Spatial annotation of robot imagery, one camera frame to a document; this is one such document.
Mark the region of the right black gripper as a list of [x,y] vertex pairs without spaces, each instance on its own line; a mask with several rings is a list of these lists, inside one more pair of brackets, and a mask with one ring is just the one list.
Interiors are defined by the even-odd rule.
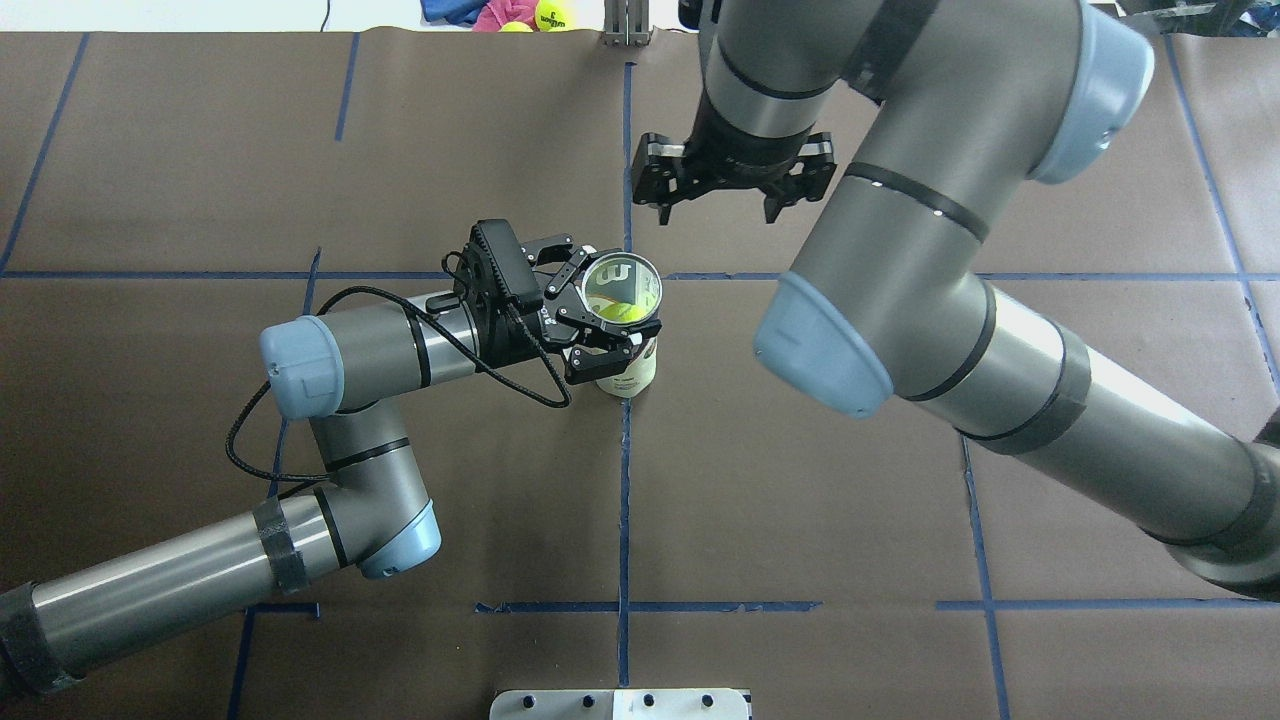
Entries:
[[829,132],[767,138],[722,120],[696,120],[685,145],[641,135],[632,159],[632,202],[654,208],[659,224],[668,225],[676,204],[717,190],[760,190],[764,220],[773,224],[787,208],[820,201],[836,167]]

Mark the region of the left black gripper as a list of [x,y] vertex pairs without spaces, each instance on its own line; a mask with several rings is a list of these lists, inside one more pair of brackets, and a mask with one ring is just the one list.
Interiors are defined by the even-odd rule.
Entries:
[[[500,297],[498,286],[489,281],[470,282],[470,311],[476,329],[476,355],[488,366],[511,366],[553,354],[556,348],[541,333],[539,315],[544,300],[558,299],[571,281],[582,274],[599,258],[590,245],[577,245],[570,234],[550,234],[539,240],[521,241],[521,252],[535,270],[547,268],[550,274],[532,282],[536,301],[527,313],[516,310],[518,322],[511,320],[504,309],[509,305]],[[570,341],[564,360],[566,380],[570,384],[600,380],[618,375],[641,359],[649,341],[660,332],[658,311],[635,325],[612,325],[589,309],[562,307],[557,320],[572,327],[577,334]]]

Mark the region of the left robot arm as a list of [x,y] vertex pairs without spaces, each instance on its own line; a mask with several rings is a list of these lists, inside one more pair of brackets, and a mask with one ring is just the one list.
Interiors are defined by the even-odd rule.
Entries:
[[660,273],[567,234],[518,241],[479,222],[448,291],[355,284],[266,328],[265,382],[228,460],[276,486],[250,511],[3,594],[3,700],[65,691],[105,664],[342,568],[385,579],[442,546],[397,397],[486,375],[548,407],[639,364],[660,332]]

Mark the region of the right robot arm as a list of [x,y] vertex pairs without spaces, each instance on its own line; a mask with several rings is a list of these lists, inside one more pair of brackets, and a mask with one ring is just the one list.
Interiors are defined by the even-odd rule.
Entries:
[[758,360],[850,416],[916,404],[1138,525],[1201,579],[1277,598],[1277,428],[1207,423],[972,270],[1024,181],[1078,176],[1134,117],[1155,55],[1085,1],[682,1],[701,96],[646,135],[634,201],[714,190],[765,218],[826,206]]

